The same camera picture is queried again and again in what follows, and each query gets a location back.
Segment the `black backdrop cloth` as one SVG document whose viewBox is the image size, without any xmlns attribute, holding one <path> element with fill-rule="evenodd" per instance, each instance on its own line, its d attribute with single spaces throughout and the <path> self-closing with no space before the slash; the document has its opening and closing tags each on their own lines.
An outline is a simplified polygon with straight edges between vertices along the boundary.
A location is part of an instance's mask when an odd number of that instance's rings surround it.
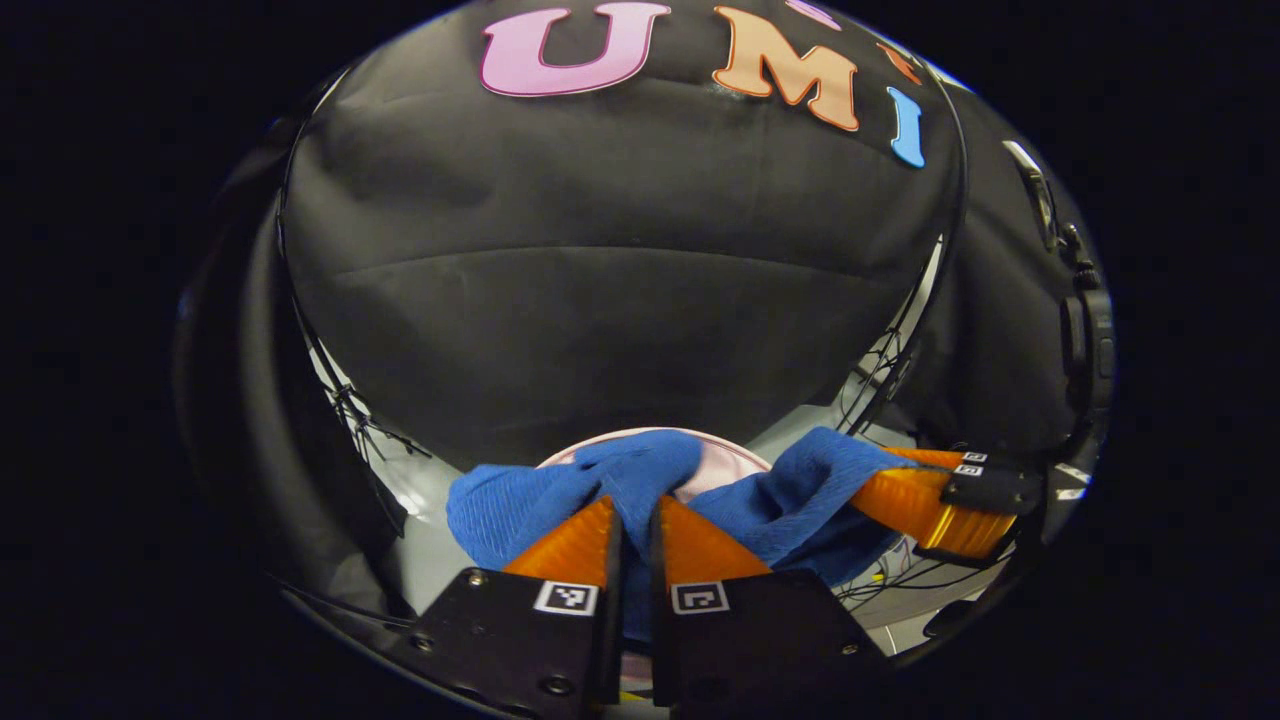
<svg viewBox="0 0 1280 720">
<path fill-rule="evenodd" d="M 1079 204 L 977 91 L 815 0 L 467 0 L 228 178 L 175 338 L 197 478 L 293 589 L 502 565 L 531 466 L 663 427 L 1089 471 L 1117 382 Z"/>
</svg>

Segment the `pink laundry hamper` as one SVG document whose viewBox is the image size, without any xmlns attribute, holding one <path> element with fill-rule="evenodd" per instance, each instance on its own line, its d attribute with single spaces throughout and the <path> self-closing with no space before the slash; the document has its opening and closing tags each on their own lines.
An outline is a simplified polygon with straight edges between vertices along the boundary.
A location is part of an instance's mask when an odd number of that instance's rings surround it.
<svg viewBox="0 0 1280 720">
<path fill-rule="evenodd" d="M 768 461 L 740 445 L 718 436 L 677 427 L 639 427 L 595 436 L 553 454 L 538 464 L 538 469 L 570 465 L 585 448 L 607 445 L 620 438 L 660 430 L 672 430 L 694 437 L 701 447 L 701 461 L 698 470 L 685 483 L 672 491 L 672 495 L 681 503 L 689 503 L 699 495 L 731 486 L 745 477 L 771 470 Z"/>
</svg>

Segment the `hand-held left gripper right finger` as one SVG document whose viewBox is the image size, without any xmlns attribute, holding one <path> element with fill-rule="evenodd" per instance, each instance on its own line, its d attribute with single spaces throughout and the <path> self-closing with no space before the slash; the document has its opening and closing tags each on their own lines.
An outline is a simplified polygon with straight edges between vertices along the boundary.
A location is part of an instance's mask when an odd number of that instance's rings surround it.
<svg viewBox="0 0 1280 720">
<path fill-rule="evenodd" d="M 654 701 L 675 717 L 817 717 L 890 676 L 813 571 L 774 571 L 664 497 L 652 519 Z"/>
</svg>

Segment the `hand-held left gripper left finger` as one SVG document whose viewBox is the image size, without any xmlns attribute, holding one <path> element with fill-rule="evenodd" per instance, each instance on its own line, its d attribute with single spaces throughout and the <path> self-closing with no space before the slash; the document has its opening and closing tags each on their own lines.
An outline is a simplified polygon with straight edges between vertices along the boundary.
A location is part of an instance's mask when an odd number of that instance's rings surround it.
<svg viewBox="0 0 1280 720">
<path fill-rule="evenodd" d="M 461 571 L 389 665 L 497 717 L 598 717 L 620 701 L 621 544 L 599 498 L 500 570 Z"/>
</svg>

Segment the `blue corduroy shirt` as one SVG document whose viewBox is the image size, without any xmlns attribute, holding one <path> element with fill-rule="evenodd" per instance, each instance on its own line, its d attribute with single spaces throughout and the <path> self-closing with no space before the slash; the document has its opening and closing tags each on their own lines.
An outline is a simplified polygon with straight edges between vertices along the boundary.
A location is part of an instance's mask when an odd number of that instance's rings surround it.
<svg viewBox="0 0 1280 720">
<path fill-rule="evenodd" d="M 703 457 L 694 436 L 649 430 L 586 447 L 564 465 L 480 465 L 453 482 L 448 525 L 475 565 L 500 570 L 589 503 L 612 498 L 623 525 L 623 637 L 648 644 L 652 516 L 694 478 Z M 703 491 L 687 505 L 768 568 L 808 570 L 840 585 L 897 539 L 856 510 L 852 496 L 874 474 L 911 466 L 911 459 L 817 427 L 768 471 Z"/>
</svg>

